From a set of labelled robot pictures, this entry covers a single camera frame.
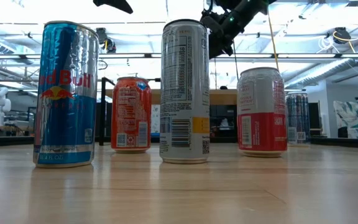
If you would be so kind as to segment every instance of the red bull logo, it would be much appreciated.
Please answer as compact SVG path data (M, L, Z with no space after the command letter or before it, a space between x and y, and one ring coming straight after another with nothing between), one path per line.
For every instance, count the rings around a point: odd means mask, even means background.
M71 73L69 70L61 70L59 79L56 79L56 70L53 71L51 75L42 75L40 76L40 85L46 84L57 84L52 86L48 90L45 90L41 93L41 99L48 98L51 100L59 100L70 98L74 99L73 93L61 88L61 85L70 85L74 84L75 86L83 86L85 88L90 88L91 86L91 74L84 73L82 77L73 77L71 78Z
M50 89L45 90L43 93L41 93L41 99L44 98L48 98L51 100L59 100L65 98L74 99L74 96L72 93L62 89L60 86L53 86Z

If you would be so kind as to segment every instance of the blue can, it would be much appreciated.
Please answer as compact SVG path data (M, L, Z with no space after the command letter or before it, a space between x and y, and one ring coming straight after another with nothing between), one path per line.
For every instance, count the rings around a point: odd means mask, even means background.
M94 157L99 41L74 22L45 25L34 156L37 167L74 167Z

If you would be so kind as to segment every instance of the silver can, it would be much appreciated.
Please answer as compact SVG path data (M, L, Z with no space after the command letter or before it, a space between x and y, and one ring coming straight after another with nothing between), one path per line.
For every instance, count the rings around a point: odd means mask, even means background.
M208 34L191 19L168 23L161 54L160 156L196 164L209 155Z

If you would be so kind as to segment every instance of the yellow label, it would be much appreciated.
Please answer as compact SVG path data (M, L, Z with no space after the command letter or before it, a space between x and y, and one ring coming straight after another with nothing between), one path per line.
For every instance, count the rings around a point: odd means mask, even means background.
M209 118L193 118L194 134L209 134Z

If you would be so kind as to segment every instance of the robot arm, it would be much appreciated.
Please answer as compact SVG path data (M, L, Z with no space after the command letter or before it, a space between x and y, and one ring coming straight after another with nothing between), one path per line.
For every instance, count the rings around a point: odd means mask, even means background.
M254 18L258 12L267 13L269 4L276 0L210 0L208 10L202 12L201 22L211 30L209 35L209 58L215 58L221 54L231 55L233 39L244 31L244 27ZM93 0L100 6L107 4L124 12L133 13L126 0ZM224 14L212 12L213 2L221 6Z

